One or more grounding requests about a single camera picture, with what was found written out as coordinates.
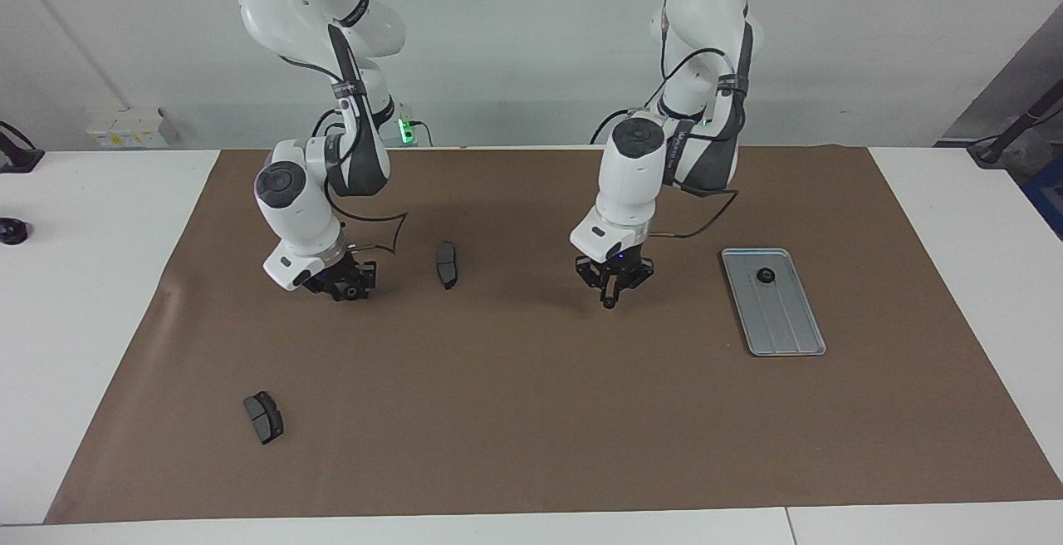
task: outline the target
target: green light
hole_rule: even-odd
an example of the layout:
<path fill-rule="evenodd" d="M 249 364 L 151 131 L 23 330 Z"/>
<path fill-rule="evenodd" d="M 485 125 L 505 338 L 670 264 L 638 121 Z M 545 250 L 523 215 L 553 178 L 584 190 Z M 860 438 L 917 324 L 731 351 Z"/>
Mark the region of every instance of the green light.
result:
<path fill-rule="evenodd" d="M 412 143 L 417 137 L 414 136 L 414 127 L 409 124 L 409 121 L 399 119 L 399 132 L 402 133 L 403 143 Z"/>

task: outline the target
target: brown table cover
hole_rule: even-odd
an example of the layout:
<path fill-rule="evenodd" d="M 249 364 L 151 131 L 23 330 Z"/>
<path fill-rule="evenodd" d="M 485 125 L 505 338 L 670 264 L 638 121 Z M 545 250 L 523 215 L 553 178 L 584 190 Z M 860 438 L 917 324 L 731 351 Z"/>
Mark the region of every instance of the brown table cover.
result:
<path fill-rule="evenodd" d="M 48 523 L 1063 498 L 862 149 L 745 149 L 733 207 L 649 242 L 657 275 L 615 310 L 568 242 L 597 152 L 394 152 L 379 197 L 341 201 L 410 211 L 359 303 L 263 273 L 264 158 L 218 159 Z M 668 189 L 655 229 L 722 202 Z M 790 250 L 826 356 L 748 354 L 728 246 Z M 258 390 L 286 425 L 268 446 L 241 405 Z"/>

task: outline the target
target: blue object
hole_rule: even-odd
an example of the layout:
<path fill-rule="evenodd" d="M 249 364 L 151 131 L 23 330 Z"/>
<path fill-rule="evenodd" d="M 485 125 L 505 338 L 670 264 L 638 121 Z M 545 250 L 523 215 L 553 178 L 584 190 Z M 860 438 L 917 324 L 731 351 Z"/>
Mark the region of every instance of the blue object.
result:
<path fill-rule="evenodd" d="M 1032 181 L 1026 182 L 1023 192 L 1056 235 L 1063 238 L 1063 156 L 1049 163 Z"/>

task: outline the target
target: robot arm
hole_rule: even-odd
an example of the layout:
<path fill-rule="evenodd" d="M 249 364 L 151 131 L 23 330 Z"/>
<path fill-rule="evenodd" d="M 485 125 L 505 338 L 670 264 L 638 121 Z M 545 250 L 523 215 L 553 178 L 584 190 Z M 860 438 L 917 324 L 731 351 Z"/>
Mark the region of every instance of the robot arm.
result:
<path fill-rule="evenodd" d="M 396 106 L 368 57 L 399 52 L 405 27 L 376 0 L 238 1 L 259 44 L 331 76 L 345 127 L 343 134 L 282 141 L 256 177 L 259 209 L 281 238 L 264 268 L 289 291 L 305 287 L 335 300 L 364 299 L 375 285 L 375 265 L 354 261 L 326 190 L 372 197 L 390 177 L 378 129 Z"/>
<path fill-rule="evenodd" d="M 577 273 L 609 309 L 620 292 L 653 275 L 653 261 L 641 254 L 661 185 L 710 197 L 733 177 L 761 34 L 747 0 L 668 0 L 655 21 L 665 68 L 674 71 L 649 109 L 613 129 L 595 205 L 571 235 L 584 254 Z"/>

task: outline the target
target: white table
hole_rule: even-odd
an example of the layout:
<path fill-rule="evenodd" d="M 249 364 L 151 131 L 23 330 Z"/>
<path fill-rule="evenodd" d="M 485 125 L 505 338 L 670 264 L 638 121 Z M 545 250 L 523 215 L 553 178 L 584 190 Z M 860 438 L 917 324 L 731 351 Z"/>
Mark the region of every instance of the white table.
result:
<path fill-rule="evenodd" d="M 963 151 L 874 149 L 939 272 L 1063 470 L 1063 243 L 1000 171 Z M 217 152 L 46 156 L 0 175 L 0 523 L 40 523 Z M 7 526 L 22 543 L 1063 543 L 1063 501 L 419 518 Z"/>

